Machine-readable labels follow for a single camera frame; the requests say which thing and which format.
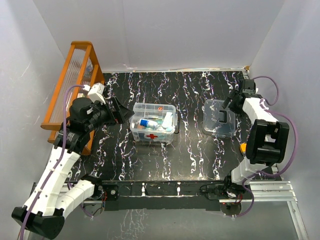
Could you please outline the clear box lid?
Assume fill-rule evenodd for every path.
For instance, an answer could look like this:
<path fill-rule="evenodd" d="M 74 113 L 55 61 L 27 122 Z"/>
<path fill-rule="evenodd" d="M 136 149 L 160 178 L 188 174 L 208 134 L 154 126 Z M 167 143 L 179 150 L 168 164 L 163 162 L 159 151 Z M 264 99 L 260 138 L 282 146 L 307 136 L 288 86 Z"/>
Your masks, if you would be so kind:
<path fill-rule="evenodd" d="M 207 99 L 203 109 L 202 131 L 205 135 L 216 138 L 232 138 L 236 133 L 236 117 L 228 108 L 223 108 L 224 101 Z"/>

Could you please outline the clear medicine kit box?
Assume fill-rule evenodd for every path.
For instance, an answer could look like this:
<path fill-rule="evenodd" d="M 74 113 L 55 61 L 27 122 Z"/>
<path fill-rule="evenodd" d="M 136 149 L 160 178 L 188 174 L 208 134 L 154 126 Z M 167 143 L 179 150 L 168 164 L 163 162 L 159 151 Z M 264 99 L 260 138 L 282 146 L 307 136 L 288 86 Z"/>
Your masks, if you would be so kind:
<path fill-rule="evenodd" d="M 171 104 L 137 102 L 129 128 L 136 142 L 170 144 L 180 132 L 177 108 Z"/>

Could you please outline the white paper leaflet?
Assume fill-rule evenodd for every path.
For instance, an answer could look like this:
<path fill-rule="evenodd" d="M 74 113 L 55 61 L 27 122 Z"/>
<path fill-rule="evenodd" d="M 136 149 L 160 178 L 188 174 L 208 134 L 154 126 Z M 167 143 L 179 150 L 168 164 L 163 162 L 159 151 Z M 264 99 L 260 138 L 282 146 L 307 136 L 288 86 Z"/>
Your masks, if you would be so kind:
<path fill-rule="evenodd" d="M 167 129 L 169 128 L 171 125 L 172 125 L 172 121 L 173 121 L 173 113 L 172 112 L 167 112 L 165 114 L 165 117 L 162 121 L 162 124 L 161 126 L 164 128 L 164 129 Z"/>

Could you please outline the clear divided organizer tray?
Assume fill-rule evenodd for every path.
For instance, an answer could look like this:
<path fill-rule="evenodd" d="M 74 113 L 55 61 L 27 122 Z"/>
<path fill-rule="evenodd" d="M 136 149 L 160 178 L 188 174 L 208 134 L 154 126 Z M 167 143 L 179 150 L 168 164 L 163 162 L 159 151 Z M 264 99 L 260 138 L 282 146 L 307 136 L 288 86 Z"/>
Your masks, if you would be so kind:
<path fill-rule="evenodd" d="M 130 130 L 132 132 L 147 132 L 173 134 L 178 124 L 177 109 L 171 104 L 135 103 L 133 106 L 134 115 L 130 118 Z M 162 127 L 163 119 L 167 112 L 173 113 L 172 125 L 168 128 Z M 157 129 L 151 129 L 140 125 L 140 119 L 152 120 L 158 123 Z"/>

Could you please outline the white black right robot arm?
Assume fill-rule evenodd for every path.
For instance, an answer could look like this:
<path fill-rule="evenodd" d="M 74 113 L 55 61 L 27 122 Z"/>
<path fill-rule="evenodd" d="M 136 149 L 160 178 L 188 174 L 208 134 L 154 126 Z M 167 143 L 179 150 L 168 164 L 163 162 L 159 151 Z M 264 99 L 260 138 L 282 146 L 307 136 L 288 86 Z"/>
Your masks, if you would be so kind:
<path fill-rule="evenodd" d="M 248 116 L 252 124 L 243 160 L 223 180 L 221 191 L 226 197 L 233 199 L 244 193 L 256 175 L 284 160 L 290 127 L 270 113 L 269 107 L 276 103 L 258 94 L 254 79 L 241 80 L 223 102 L 224 109 Z"/>

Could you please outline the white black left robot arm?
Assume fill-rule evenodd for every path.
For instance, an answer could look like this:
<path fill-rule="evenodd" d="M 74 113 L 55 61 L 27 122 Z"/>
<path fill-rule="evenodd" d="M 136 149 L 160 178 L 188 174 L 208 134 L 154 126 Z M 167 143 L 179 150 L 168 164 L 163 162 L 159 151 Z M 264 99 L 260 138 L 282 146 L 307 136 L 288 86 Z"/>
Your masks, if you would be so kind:
<path fill-rule="evenodd" d="M 102 97 L 80 97 L 69 108 L 63 108 L 61 129 L 53 143 L 49 160 L 35 189 L 23 206 L 13 209 L 11 217 L 20 224 L 19 239 L 25 232 L 49 240 L 61 232 L 68 215 L 87 198 L 99 199 L 103 187 L 98 177 L 81 178 L 67 193 L 61 195 L 67 176 L 91 139 L 90 133 L 101 126 L 123 124 L 134 115 L 116 97 L 106 103 Z"/>

